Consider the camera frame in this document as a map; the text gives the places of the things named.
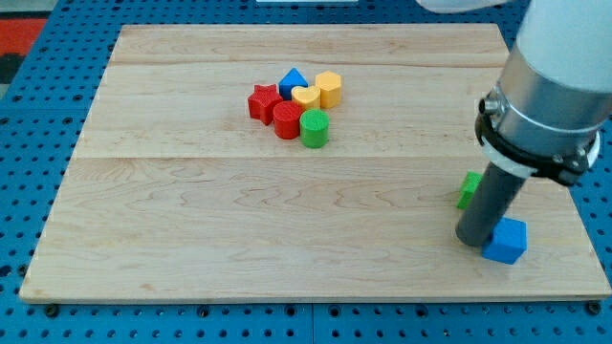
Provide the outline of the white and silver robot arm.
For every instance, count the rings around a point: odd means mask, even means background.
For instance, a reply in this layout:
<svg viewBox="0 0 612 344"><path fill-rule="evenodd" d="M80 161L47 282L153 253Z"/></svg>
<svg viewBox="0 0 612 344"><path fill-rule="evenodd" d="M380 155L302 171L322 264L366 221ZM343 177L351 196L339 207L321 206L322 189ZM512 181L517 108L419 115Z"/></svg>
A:
<svg viewBox="0 0 612 344"><path fill-rule="evenodd" d="M596 160L611 113L611 0L532 0L479 103L484 154L518 178L569 186Z"/></svg>

